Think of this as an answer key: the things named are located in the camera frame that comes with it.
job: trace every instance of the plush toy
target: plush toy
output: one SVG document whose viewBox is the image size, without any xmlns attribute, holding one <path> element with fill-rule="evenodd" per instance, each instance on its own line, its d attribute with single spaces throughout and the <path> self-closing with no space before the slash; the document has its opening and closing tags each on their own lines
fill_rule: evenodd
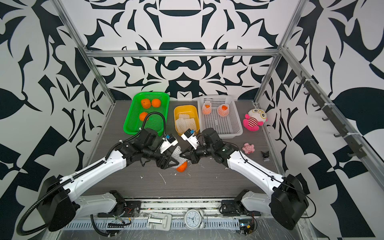
<svg viewBox="0 0 384 240">
<path fill-rule="evenodd" d="M 259 126 L 262 126 L 267 121 L 266 113 L 262 109 L 254 108 L 245 115 L 243 125 L 249 131 L 259 130 Z"/>
<path fill-rule="evenodd" d="M 249 143 L 245 143 L 242 149 L 246 154 L 250 154 L 255 151 L 255 145 L 249 145 Z"/>
</svg>

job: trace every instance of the green plastic basket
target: green plastic basket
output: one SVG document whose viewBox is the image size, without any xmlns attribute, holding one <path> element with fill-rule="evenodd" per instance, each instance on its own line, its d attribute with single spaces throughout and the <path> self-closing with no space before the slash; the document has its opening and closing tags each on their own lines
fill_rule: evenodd
<svg viewBox="0 0 384 240">
<path fill-rule="evenodd" d="M 161 101 L 161 106 L 159 108 L 150 107 L 147 109 L 144 109 L 143 106 L 141 106 L 141 100 L 148 98 L 151 102 L 153 99 L 157 98 Z M 168 115 L 168 107 L 169 107 L 169 95 L 167 93 L 161 93 L 161 92 L 142 92 L 136 94 L 132 99 L 131 107 L 129 108 L 127 118 L 124 122 L 124 132 L 129 135 L 135 135 L 139 132 L 139 128 L 142 126 L 143 122 L 140 121 L 139 115 L 142 112 L 146 113 L 152 113 L 152 112 L 159 112 L 164 115 L 166 121 L 167 121 L 167 115 Z M 155 114 L 151 115 L 149 119 L 147 120 L 145 124 L 145 128 L 151 128 L 155 130 L 159 136 L 163 134 L 163 120 L 161 116 Z"/>
</svg>

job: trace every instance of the gray tabletop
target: gray tabletop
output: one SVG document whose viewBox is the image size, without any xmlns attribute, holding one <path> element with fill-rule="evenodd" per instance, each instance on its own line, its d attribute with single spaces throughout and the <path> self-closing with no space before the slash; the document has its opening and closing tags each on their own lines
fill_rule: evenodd
<svg viewBox="0 0 384 240">
<path fill-rule="evenodd" d="M 167 117 L 167 133 L 177 137 L 181 149 L 190 146 L 177 135 L 175 130 L 173 110 L 179 105 L 195 105 L 196 101 L 171 101 Z M 105 156 L 111 146 L 120 139 L 127 139 L 122 126 L 131 101 L 117 101 L 111 118 L 106 126 L 103 136 L 97 146 L 97 150 L 91 162 Z M 240 119 L 253 108 L 251 101 L 237 101 L 236 107 Z M 249 157 L 262 166 L 276 172 L 271 159 L 264 162 L 260 151 L 268 151 L 268 146 L 262 130 L 256 132 L 248 131 L 243 127 L 243 134 L 224 141 L 232 142 L 242 147 L 248 142 L 255 145 L 255 152 Z M 135 198 L 158 198 L 158 197 L 234 197 L 243 189 L 263 193 L 263 191 L 245 178 L 240 173 L 226 169 L 224 165 L 216 163 L 213 159 L 202 158 L 199 164 L 188 163 L 184 172 L 178 172 L 173 168 L 160 169 L 154 161 L 148 162 L 144 167 L 140 162 L 135 162 L 120 171 L 111 174 L 92 188 L 86 191 L 85 195 L 103 194 L 110 190 L 117 190 L 123 197 Z"/>
</svg>

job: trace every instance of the black motor housing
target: black motor housing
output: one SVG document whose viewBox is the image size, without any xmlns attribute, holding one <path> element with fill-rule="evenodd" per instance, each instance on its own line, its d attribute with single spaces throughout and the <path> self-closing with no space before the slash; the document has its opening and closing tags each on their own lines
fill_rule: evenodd
<svg viewBox="0 0 384 240">
<path fill-rule="evenodd" d="M 47 178 L 41 187 L 39 199 L 57 185 L 59 185 L 59 180 L 54 176 Z M 48 230 L 54 232 L 67 226 L 72 221 L 78 207 L 80 206 L 73 204 L 67 192 L 61 187 L 56 193 L 44 200 L 37 207 L 37 210 L 47 224 Z"/>
<path fill-rule="evenodd" d="M 284 178 L 283 183 L 274 189 L 269 207 L 276 221 L 286 229 L 292 230 L 309 203 L 297 178 L 290 174 Z"/>
</svg>

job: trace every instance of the black figurine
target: black figurine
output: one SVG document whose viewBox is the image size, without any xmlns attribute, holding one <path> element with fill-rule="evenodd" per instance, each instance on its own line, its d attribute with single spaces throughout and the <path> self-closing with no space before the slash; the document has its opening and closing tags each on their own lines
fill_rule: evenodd
<svg viewBox="0 0 384 240">
<path fill-rule="evenodd" d="M 269 161 L 269 151 L 267 151 L 267 152 L 263 152 L 262 151 L 262 156 L 264 158 L 264 162 L 268 162 Z"/>
</svg>

